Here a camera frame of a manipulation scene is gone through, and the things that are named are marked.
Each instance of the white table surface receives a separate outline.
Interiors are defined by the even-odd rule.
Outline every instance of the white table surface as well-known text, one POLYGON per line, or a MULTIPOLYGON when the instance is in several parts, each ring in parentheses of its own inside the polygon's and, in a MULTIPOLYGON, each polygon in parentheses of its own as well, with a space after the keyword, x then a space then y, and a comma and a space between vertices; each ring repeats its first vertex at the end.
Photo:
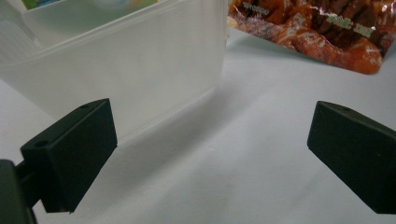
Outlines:
MULTIPOLYGON (((317 101, 396 130, 396 48, 366 76, 231 30, 219 85, 110 157, 75 213, 39 223, 396 223, 308 149, 317 101)), ((0 82, 0 158, 53 120, 0 82)))

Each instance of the food package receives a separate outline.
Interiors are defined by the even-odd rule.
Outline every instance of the food package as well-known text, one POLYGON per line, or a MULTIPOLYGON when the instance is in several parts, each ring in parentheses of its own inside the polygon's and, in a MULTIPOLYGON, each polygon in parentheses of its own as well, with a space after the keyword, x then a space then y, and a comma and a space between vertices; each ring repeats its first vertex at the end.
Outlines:
POLYGON ((396 36, 396 0, 231 0, 229 26, 334 66, 379 71, 396 36))

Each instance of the translucent plastic container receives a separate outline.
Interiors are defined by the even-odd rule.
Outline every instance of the translucent plastic container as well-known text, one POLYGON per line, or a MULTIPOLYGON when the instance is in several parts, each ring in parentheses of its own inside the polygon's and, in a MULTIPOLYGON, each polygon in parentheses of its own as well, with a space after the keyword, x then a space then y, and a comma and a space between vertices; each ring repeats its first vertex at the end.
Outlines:
POLYGON ((2 7, 0 78, 56 119, 109 98, 119 138, 216 85, 226 1, 162 0, 137 11, 94 1, 22 14, 2 7))

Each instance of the screw hole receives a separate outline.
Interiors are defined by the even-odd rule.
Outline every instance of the screw hole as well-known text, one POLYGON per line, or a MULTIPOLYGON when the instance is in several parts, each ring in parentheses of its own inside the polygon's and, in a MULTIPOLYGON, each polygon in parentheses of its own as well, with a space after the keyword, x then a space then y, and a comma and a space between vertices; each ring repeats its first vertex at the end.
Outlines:
POLYGON ((39 141, 39 142, 37 142, 37 143, 35 144, 35 147, 44 147, 44 146, 46 146, 48 143, 49 143, 49 141, 46 141, 46 140, 44 140, 44 141, 39 141))

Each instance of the brown food package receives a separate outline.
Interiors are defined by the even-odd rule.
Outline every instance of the brown food package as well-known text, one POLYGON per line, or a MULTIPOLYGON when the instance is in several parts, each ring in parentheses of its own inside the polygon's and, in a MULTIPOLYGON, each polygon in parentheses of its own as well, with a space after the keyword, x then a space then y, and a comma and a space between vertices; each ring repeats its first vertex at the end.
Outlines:
POLYGON ((396 0, 231 0, 229 26, 334 66, 378 72, 396 37, 396 0))

